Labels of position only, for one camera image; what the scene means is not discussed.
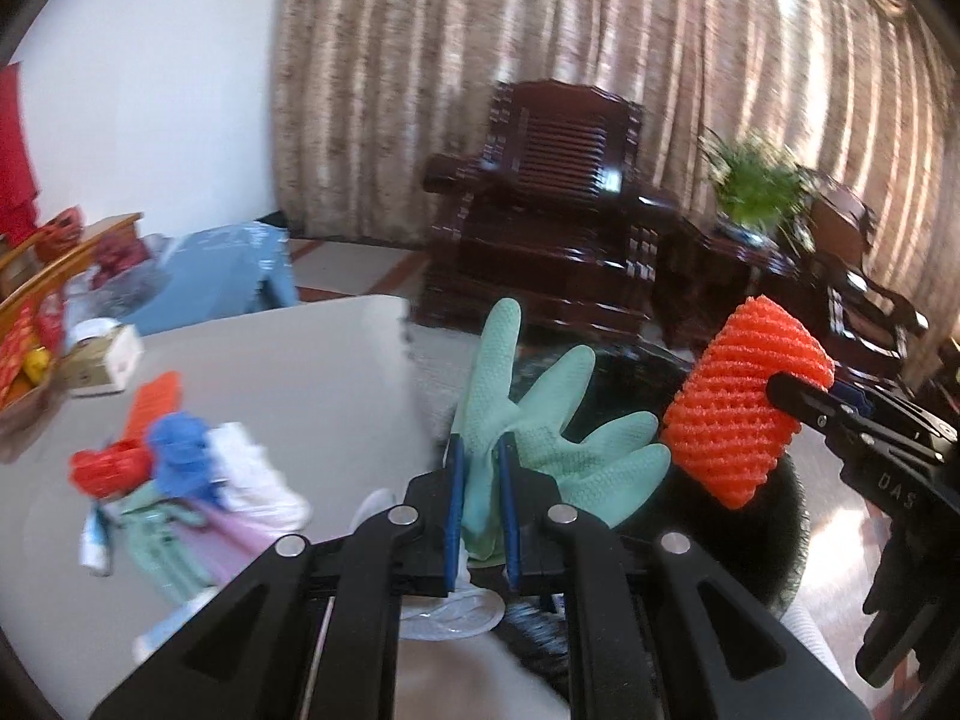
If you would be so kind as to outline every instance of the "green plant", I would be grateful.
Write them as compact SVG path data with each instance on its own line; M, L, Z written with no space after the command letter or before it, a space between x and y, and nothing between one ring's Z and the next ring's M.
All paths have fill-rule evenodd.
M728 143L712 130L700 138L700 148L709 163L717 209L733 223L769 235L805 213L809 182L788 148L757 132Z

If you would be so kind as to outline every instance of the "blue gripper pad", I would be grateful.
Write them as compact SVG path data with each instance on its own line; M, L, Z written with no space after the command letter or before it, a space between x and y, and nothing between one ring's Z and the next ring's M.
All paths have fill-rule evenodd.
M503 528L503 549L507 556L507 583L516 590L520 581L520 525L512 484L511 451L514 445L504 434L496 442L496 466L500 477L500 525Z
M860 416L870 419L874 415L874 404L870 402L870 398L867 398L865 392L857 386L849 385L846 382L833 382L830 394L853 406Z
M449 483L450 507L443 527L443 579L446 589L453 590L460 570L460 521L464 518L464 494L467 490L467 458L464 440L450 436L443 457L443 469Z

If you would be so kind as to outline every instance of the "wooden side table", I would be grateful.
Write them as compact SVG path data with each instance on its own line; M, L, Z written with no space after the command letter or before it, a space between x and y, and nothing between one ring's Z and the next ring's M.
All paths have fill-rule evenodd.
M776 247L731 240L712 218L683 220L664 236L656 264L654 314L666 346L702 351L736 307L760 293L763 276L796 273L793 260Z

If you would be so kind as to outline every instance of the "cardboard box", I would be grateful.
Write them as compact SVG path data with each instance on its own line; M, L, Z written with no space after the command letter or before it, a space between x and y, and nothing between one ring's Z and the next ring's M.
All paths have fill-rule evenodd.
M78 343L61 363L61 376L73 396L122 392L142 356L136 327L125 324L107 336Z

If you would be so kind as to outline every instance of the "metal rivet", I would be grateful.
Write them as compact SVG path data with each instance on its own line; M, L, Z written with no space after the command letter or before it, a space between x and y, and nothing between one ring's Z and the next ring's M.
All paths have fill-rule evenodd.
M419 513L412 506L395 506L390 509L387 519L395 525L413 525Z
M558 525L569 525L577 518L577 509L565 503L555 503L547 510L546 515L551 522L556 522Z
M664 533L664 537L661 538L661 547L674 555L685 555L690 551L690 539L683 533L671 531Z
M274 545L277 555L280 557L296 557L306 549L306 539L303 536L296 536L290 533L289 536L280 538Z

